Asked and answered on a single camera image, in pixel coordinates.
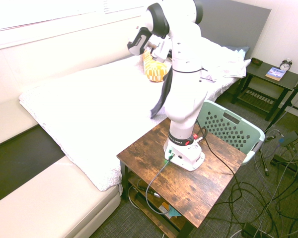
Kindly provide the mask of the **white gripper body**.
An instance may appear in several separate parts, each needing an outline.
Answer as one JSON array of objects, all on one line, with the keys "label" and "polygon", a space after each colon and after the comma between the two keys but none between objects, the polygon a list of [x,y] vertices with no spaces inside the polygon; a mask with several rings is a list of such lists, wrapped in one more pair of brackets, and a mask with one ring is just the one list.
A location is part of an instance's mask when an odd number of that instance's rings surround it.
[{"label": "white gripper body", "polygon": [[171,50],[171,40],[161,39],[153,43],[154,47],[151,51],[151,56],[158,62],[165,62]]}]

